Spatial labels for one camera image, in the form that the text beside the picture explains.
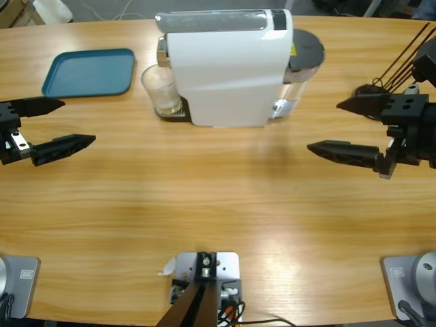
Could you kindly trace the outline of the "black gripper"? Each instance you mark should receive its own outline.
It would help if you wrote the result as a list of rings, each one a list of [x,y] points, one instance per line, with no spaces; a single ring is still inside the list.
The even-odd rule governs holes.
[[[435,104],[424,94],[356,95],[337,104],[337,108],[379,119],[388,125],[392,137],[385,153],[377,146],[324,140],[308,144],[314,154],[349,166],[369,168],[380,178],[390,179],[396,165],[417,166],[422,160],[435,165]]]
[[[42,116],[65,105],[60,99],[31,97],[1,102],[1,164],[31,158],[34,166],[64,159],[87,148],[94,135],[71,134],[33,146],[20,132],[21,118]]]

